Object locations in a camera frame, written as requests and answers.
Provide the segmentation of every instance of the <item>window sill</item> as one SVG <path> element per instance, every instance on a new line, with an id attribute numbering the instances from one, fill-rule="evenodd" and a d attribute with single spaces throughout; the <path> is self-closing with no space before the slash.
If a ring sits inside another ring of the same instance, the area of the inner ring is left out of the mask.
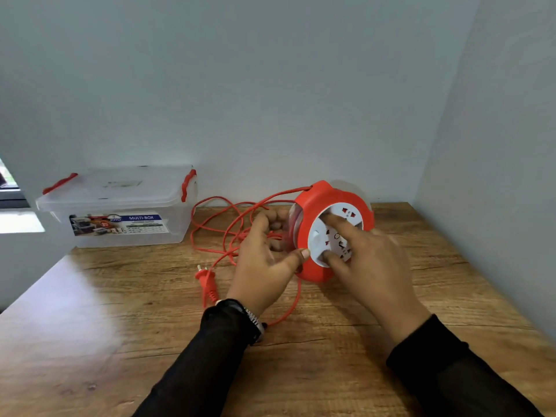
<path id="1" fill-rule="evenodd" d="M 0 234 L 44 231 L 45 228 L 33 211 L 0 211 Z"/>

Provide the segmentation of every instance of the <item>black sleeve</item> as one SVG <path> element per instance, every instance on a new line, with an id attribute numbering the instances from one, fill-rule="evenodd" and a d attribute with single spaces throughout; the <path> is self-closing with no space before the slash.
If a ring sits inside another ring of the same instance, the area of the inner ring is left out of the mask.
<path id="1" fill-rule="evenodd" d="M 429 416 L 541 416 L 432 315 L 386 362 Z"/>
<path id="2" fill-rule="evenodd" d="M 201 328 L 133 417 L 213 417 L 222 412 L 228 389 L 256 327 L 233 307 L 208 308 Z"/>

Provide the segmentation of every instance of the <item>wooden table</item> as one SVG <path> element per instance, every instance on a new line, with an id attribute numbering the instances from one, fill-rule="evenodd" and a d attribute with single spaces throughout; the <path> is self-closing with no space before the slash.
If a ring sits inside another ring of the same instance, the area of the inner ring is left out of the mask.
<path id="1" fill-rule="evenodd" d="M 421 300 L 546 416 L 556 353 L 407 203 L 373 204 L 407 249 Z M 199 210 L 201 218 L 211 210 Z M 218 225 L 230 222 L 224 215 Z M 201 232 L 199 243 L 219 236 Z M 198 264 L 181 244 L 75 249 L 0 315 L 0 416 L 129 416 L 198 329 Z M 233 267 L 217 268 L 221 295 Z M 266 314 L 281 315 L 292 281 Z M 225 416 L 403 416 L 415 400 L 385 366 L 392 348 L 338 284 L 303 284 L 287 321 L 247 349 Z"/>

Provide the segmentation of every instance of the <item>extension cord reel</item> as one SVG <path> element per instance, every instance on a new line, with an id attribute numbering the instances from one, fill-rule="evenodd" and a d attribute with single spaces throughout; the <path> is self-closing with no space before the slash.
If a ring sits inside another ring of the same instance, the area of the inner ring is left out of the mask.
<path id="1" fill-rule="evenodd" d="M 354 193 L 335 189 L 324 180 L 299 194 L 283 228 L 282 248 L 287 252 L 297 248 L 311 251 L 311 257 L 296 275 L 317 284 L 334 276 L 332 269 L 320 259 L 325 250 L 336 253 L 344 262 L 351 259 L 347 240 L 320 219 L 325 212 L 343 217 L 364 231 L 370 231 L 375 226 L 374 213 L 363 199 Z"/>

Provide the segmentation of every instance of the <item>hand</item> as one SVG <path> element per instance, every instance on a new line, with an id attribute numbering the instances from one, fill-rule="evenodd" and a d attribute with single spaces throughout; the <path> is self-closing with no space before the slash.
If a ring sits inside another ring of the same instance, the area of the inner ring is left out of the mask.
<path id="1" fill-rule="evenodd" d="M 280 241 L 267 238 L 270 229 L 279 230 L 288 210 L 264 210 L 241 243 L 236 272 L 226 295 L 259 317 L 282 295 L 298 267 L 309 258 L 308 249 L 294 250 L 276 261 L 270 250 L 280 251 Z"/>
<path id="2" fill-rule="evenodd" d="M 362 231 L 332 214 L 322 219 L 347 240 L 352 251 L 350 264 L 329 250 L 323 260 L 394 342 L 402 342 L 430 317 L 413 289 L 404 250 L 380 230 Z"/>

